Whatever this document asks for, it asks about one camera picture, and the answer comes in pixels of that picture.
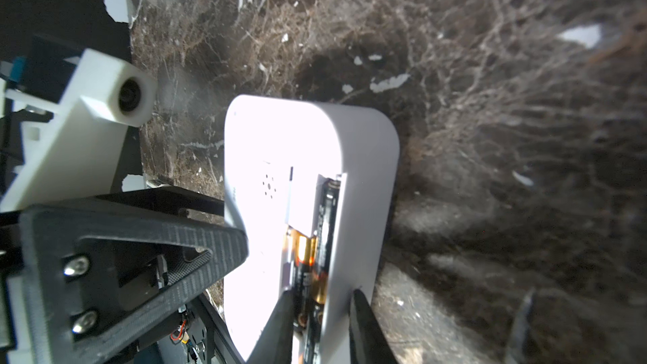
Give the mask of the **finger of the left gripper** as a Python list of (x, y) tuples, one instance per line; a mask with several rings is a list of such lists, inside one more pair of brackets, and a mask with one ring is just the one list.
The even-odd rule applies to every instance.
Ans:
[(83, 199), (20, 214), (33, 357), (104, 363), (248, 257), (243, 231)]

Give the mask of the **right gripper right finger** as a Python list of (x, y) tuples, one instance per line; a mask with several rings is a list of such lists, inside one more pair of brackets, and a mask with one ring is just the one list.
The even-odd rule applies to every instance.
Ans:
[(365, 294), (353, 291), (350, 300), (350, 363), (397, 364)]

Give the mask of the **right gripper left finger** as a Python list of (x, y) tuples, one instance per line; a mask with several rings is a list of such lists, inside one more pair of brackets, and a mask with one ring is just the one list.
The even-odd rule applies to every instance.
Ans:
[(279, 298), (247, 364), (291, 363), (294, 313), (294, 291), (286, 290)]

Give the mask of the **white digital alarm clock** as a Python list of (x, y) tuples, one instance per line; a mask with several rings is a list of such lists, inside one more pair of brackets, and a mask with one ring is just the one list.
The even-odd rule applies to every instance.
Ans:
[(224, 280), (235, 361), (247, 363), (279, 298), (293, 290), (291, 231), (317, 239), (306, 328), (291, 363), (350, 363), (350, 300), (371, 302), (400, 155), (372, 108), (241, 95), (225, 120), (225, 220), (247, 259)]

